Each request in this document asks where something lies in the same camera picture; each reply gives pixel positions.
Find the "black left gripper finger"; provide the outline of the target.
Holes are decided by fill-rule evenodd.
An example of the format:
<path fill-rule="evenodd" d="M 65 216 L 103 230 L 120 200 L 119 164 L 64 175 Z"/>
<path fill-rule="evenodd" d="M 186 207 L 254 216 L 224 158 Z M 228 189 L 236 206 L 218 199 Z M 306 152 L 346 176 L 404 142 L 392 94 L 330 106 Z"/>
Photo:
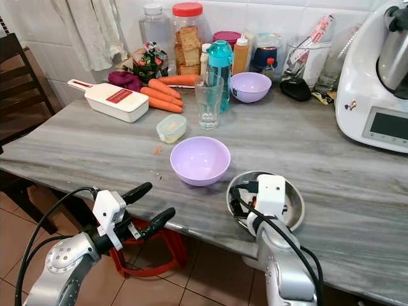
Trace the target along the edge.
<path fill-rule="evenodd" d="M 145 182 L 140 184 L 140 186 L 125 193 L 125 195 L 120 196 L 126 204 L 130 205 L 134 202 L 143 198 L 152 189 L 152 184 L 150 182 Z"/>
<path fill-rule="evenodd" d="M 146 228 L 140 231 L 139 239 L 143 241 L 149 241 L 152 236 L 158 233 L 161 229 L 165 228 L 167 221 L 170 221 L 175 216 L 175 208 L 167 208 L 160 214 L 156 215 Z"/>

